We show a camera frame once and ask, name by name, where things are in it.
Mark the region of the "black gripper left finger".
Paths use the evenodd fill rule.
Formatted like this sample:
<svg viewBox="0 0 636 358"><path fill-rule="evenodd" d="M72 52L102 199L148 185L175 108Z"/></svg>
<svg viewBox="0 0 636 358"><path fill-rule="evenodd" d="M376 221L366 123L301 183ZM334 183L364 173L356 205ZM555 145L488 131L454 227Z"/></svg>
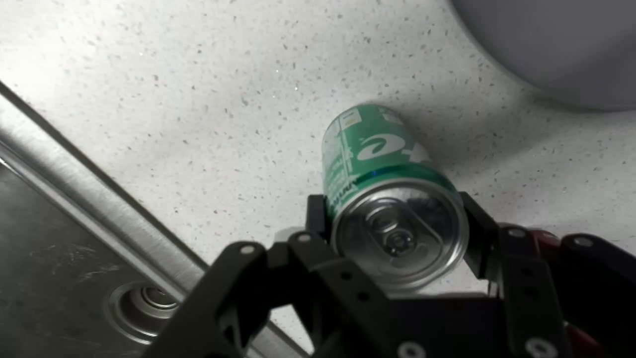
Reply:
<svg viewBox="0 0 636 358"><path fill-rule="evenodd" d="M247 358L281 306L297 310L317 346L311 358L394 358L384 295L330 249L330 225L327 197L311 195L305 227L287 241L229 245L144 358Z"/></svg>

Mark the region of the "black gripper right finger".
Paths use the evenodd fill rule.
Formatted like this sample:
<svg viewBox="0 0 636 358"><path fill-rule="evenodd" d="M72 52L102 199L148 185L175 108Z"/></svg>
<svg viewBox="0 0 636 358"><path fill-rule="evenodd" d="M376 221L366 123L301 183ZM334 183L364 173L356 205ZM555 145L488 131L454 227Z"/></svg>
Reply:
<svg viewBox="0 0 636 358"><path fill-rule="evenodd" d="M501 304L505 344L513 358L571 358L553 275L529 229L497 223L472 195L462 195L470 219L466 263L489 281Z"/></svg>

